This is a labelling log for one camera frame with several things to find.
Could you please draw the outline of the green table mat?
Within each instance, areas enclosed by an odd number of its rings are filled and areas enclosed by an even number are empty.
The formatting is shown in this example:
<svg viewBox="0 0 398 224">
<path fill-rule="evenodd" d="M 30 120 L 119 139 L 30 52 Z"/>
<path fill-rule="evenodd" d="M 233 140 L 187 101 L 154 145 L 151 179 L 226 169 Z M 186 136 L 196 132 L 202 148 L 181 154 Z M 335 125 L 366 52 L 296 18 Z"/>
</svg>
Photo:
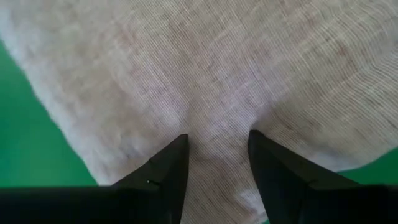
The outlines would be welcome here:
<svg viewBox="0 0 398 224">
<path fill-rule="evenodd" d="M 243 143 L 254 125 L 333 171 L 385 180 L 398 169 L 398 44 L 333 50 L 353 74 L 309 98 L 288 71 L 301 74 L 302 51 L 268 41 L 5 46 L 0 185 L 110 184 L 187 131 L 194 182 L 250 189 Z"/>
</svg>

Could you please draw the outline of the pink waffle-knit shirt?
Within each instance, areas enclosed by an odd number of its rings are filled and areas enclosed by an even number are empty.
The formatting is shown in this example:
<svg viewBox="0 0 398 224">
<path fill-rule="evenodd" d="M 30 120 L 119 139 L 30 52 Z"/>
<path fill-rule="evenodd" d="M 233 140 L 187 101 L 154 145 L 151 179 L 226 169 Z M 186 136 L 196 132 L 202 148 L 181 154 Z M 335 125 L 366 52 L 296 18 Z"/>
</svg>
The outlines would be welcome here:
<svg viewBox="0 0 398 224">
<path fill-rule="evenodd" d="M 188 134 L 183 224 L 266 220 L 251 129 L 333 171 L 398 146 L 398 0 L 0 0 L 0 40 L 97 183 Z"/>
</svg>

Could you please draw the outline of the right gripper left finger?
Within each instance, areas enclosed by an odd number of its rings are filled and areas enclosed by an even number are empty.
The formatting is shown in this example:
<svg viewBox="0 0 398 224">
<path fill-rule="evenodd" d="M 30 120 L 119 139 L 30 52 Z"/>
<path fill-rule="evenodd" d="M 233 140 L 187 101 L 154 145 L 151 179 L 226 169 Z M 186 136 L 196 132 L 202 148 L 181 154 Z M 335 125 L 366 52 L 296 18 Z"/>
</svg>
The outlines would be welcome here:
<svg viewBox="0 0 398 224">
<path fill-rule="evenodd" d="M 189 140 L 181 134 L 144 165 L 115 183 L 134 195 L 132 224 L 180 224 L 189 173 Z"/>
</svg>

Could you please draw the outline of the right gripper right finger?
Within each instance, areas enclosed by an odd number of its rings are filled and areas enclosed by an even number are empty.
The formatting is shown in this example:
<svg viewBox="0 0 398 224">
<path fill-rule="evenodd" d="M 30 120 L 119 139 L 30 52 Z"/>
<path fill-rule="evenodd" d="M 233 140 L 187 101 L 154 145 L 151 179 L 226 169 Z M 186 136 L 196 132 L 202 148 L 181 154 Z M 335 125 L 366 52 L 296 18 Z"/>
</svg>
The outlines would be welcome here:
<svg viewBox="0 0 398 224">
<path fill-rule="evenodd" d="M 251 172 L 270 224 L 299 224 L 307 194 L 358 187 L 252 129 L 248 137 Z"/>
</svg>

